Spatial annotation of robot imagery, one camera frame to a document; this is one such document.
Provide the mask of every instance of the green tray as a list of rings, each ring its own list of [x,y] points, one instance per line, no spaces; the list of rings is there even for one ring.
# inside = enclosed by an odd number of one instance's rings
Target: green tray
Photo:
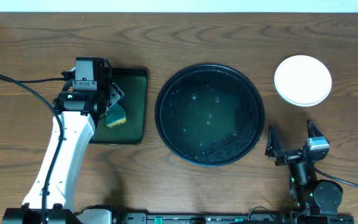
[[[99,120],[95,134],[89,143],[138,144],[143,138],[147,70],[144,68],[113,68],[112,74],[114,82],[124,92],[124,97],[118,101],[118,104],[124,108],[127,121],[109,128],[106,126],[106,118]]]

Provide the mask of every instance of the sponge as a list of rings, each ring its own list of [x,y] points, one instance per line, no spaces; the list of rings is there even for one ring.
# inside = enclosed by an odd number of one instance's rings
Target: sponge
[[[106,117],[106,126],[111,128],[115,125],[125,123],[126,121],[127,117],[124,108],[117,103],[112,105],[112,107],[110,107],[110,113]]]

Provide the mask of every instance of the white backdrop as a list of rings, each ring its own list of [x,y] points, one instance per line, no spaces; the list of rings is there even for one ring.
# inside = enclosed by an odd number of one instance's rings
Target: white backdrop
[[[0,0],[0,12],[358,12],[358,0]]]

